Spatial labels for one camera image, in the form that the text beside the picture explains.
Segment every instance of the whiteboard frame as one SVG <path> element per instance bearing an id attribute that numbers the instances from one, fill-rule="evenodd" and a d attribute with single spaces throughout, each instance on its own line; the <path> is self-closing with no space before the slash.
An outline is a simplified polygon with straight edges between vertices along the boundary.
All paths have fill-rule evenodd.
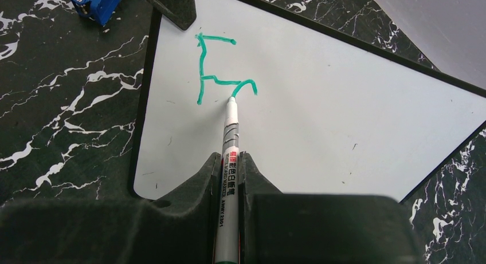
<path id="1" fill-rule="evenodd" d="M 465 91 L 471 92 L 483 98 L 486 98 L 486 90 L 479 88 L 478 86 L 472 85 L 468 82 L 459 80 L 454 78 L 450 75 L 447 75 L 442 72 L 438 72 L 432 68 L 428 68 L 421 64 L 418 64 L 415 61 L 408 60 L 407 58 L 398 56 L 392 52 L 388 52 L 387 50 L 381 49 L 375 45 L 369 44 L 367 42 L 361 41 L 358 38 L 352 37 L 346 33 L 342 33 L 341 31 L 335 30 L 333 28 L 324 26 L 316 21 L 313 21 L 309 18 L 303 17 L 300 14 L 294 13 L 292 11 L 280 8 L 272 3 L 266 2 L 264 0 L 238 0 L 248 5 L 251 5 L 255 8 L 264 10 L 271 14 L 274 14 L 278 17 L 287 19 L 299 25 L 305 26 L 310 28 L 314 31 L 319 33 L 325 34 L 332 38 L 336 38 L 340 41 L 343 41 L 347 44 L 355 46 L 357 48 L 363 49 L 380 57 L 383 57 L 391 62 L 396 62 L 402 66 L 410 68 L 412 70 L 418 71 L 423 73 L 427 76 L 433 77 L 440 81 L 443 81 L 447 84 L 456 86 L 461 88 Z M 136 175 L 136 168 L 140 150 L 140 142 L 142 139 L 142 131 L 145 122 L 146 116 L 146 109 L 148 103 L 148 95 L 150 90 L 150 82 L 152 79 L 152 70 L 154 67 L 154 60 L 155 60 L 155 53 L 156 47 L 158 43 L 158 35 L 160 30 L 160 22 L 162 20 L 162 14 L 158 12 L 156 9 L 152 11 L 151 17 L 151 24 L 150 24 L 150 31 L 148 36 L 148 44 L 147 44 L 147 53 L 146 59 L 144 63 L 144 74 L 142 77 L 142 86 L 140 88 L 140 97 L 139 97 L 139 106 L 137 111 L 137 118 L 134 130 L 134 140 L 132 146 L 132 154 L 130 160 L 130 168 L 129 168 L 129 175 L 128 175 L 128 192 L 131 196 L 136 198 L 141 198 L 134 190 L 134 182 L 135 182 L 135 175 Z M 431 173 L 429 173 L 424 180 L 422 180 L 413 190 L 411 190 L 402 200 L 404 202 L 407 198 L 409 198 L 418 188 L 420 188 L 426 181 L 428 181 L 435 173 L 441 169 L 441 167 L 447 163 L 453 155 L 455 155 L 459 150 L 461 150 L 473 137 L 475 137 L 482 129 L 486 128 L 486 121 L 481 124 L 466 140 L 464 140 L 451 154 L 449 154 Z"/>

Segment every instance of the whiteboard marker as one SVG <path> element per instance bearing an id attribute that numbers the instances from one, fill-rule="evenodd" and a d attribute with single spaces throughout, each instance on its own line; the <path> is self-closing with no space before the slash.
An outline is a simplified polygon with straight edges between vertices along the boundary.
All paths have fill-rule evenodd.
<path id="1" fill-rule="evenodd" d="M 220 212 L 216 225 L 216 264 L 238 264 L 238 106 L 236 99 L 230 97 L 226 105 L 223 150 L 221 155 L 221 197 Z"/>

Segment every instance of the black marble surface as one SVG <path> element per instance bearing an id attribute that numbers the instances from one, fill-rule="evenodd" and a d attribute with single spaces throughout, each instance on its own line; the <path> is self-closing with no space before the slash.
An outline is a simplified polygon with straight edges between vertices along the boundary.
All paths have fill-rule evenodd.
<path id="1" fill-rule="evenodd" d="M 433 67 L 373 0 L 267 0 Z M 0 206 L 129 196 L 151 6 L 122 0 L 105 27 L 68 0 L 0 0 Z M 404 205 L 427 263 L 483 263 L 482 131 Z"/>

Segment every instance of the green line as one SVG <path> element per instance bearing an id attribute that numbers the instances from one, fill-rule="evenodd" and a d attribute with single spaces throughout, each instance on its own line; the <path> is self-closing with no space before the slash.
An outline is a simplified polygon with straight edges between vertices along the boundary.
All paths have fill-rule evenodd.
<path id="1" fill-rule="evenodd" d="M 219 80 L 216 75 L 204 75 L 204 59 L 206 58 L 207 55 L 207 47 L 206 44 L 204 43 L 204 40 L 215 40 L 215 41 L 222 41 L 222 42 L 229 42 L 233 45 L 236 44 L 236 41 L 234 39 L 230 38 L 224 38 L 224 37 L 219 37 L 219 36 L 204 36 L 202 33 L 197 34 L 196 39 L 199 41 L 198 47 L 200 46 L 202 51 L 201 51 L 201 56 L 199 58 L 199 81 L 201 83 L 201 88 L 199 89 L 199 96 L 198 96 L 198 101 L 197 104 L 201 105 L 202 104 L 202 96 L 204 96 L 204 81 L 205 80 L 213 80 L 217 85 L 236 85 L 236 88 L 234 89 L 232 93 L 232 97 L 236 97 L 236 94 L 240 91 L 240 89 L 246 85 L 246 84 L 251 84 L 253 93 L 255 95 L 258 95 L 258 89 L 255 84 L 255 82 L 251 79 L 248 79 L 244 82 L 242 81 L 231 81 L 231 80 Z"/>

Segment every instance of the blue object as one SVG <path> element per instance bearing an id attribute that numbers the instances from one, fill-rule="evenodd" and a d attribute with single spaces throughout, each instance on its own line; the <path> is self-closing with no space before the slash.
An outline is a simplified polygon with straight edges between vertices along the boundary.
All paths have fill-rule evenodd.
<path id="1" fill-rule="evenodd" d="M 105 25 L 121 0 L 71 0 L 78 14 Z"/>

